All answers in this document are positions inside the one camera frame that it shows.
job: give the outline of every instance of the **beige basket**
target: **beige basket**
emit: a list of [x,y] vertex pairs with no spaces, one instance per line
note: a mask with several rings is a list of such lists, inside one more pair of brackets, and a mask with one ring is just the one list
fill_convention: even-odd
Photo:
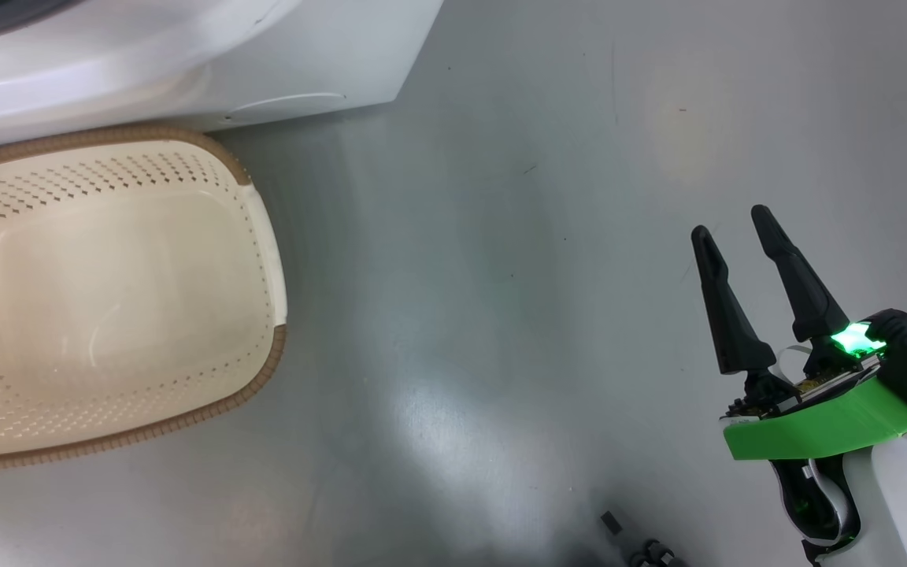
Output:
[[0,147],[0,468],[236,408],[280,359],[285,308],[261,198],[208,137]]

